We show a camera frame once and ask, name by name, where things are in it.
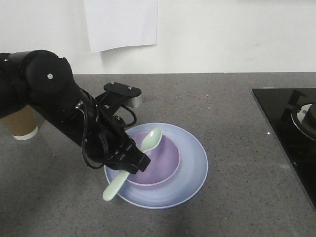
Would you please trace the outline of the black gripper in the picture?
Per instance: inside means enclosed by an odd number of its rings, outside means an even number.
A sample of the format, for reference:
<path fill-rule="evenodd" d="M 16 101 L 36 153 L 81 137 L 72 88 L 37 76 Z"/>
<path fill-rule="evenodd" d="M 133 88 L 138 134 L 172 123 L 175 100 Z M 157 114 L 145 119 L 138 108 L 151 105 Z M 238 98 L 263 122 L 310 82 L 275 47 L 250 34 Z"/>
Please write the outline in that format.
<path fill-rule="evenodd" d="M 83 133 L 81 151 L 85 164 L 93 169 L 104 165 L 129 173 L 144 172 L 150 158 L 136 147 L 126 128 L 133 126 L 137 117 L 130 107 L 102 105 L 95 98 L 81 101 Z"/>

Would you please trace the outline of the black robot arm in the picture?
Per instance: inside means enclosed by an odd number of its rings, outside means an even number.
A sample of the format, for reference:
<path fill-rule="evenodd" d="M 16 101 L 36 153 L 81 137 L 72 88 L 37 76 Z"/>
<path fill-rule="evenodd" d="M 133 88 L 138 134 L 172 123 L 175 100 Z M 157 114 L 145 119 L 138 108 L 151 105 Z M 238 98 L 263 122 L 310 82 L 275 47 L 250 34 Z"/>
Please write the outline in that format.
<path fill-rule="evenodd" d="M 67 59 L 47 50 L 0 55 L 1 117 L 31 106 L 81 147 L 83 161 L 93 169 L 135 174 L 148 167 L 150 158 L 116 115 L 120 108 L 131 112 L 132 100 L 140 95 L 139 88 L 110 82 L 93 97 L 76 84 Z"/>

